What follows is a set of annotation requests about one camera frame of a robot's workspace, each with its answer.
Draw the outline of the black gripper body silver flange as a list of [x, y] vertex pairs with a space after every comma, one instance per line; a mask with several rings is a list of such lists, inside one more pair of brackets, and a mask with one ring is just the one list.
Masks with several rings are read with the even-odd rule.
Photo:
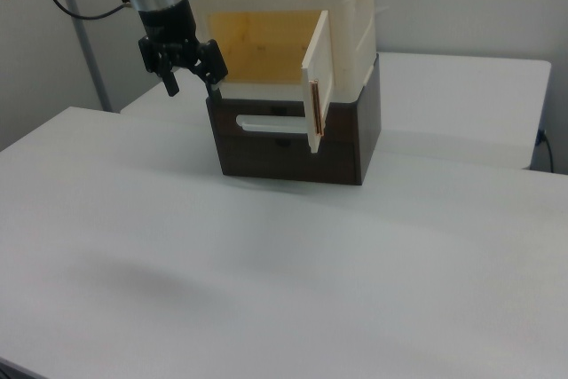
[[163, 45], [196, 49], [196, 24], [189, 0], [130, 0], [143, 24], [146, 35], [138, 40], [140, 49], [158, 49]]

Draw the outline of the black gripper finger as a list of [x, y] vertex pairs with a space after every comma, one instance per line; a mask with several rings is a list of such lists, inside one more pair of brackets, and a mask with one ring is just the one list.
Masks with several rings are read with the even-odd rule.
[[180, 45], [177, 43], [160, 43], [152, 41], [148, 36], [138, 40], [142, 59], [148, 73], [155, 73], [165, 86], [170, 97], [179, 93], [179, 86], [173, 74], [173, 68], [178, 63], [177, 56]]
[[204, 82], [209, 97], [221, 100], [220, 83], [227, 77], [228, 69], [217, 41], [185, 41], [183, 55], [186, 68]]

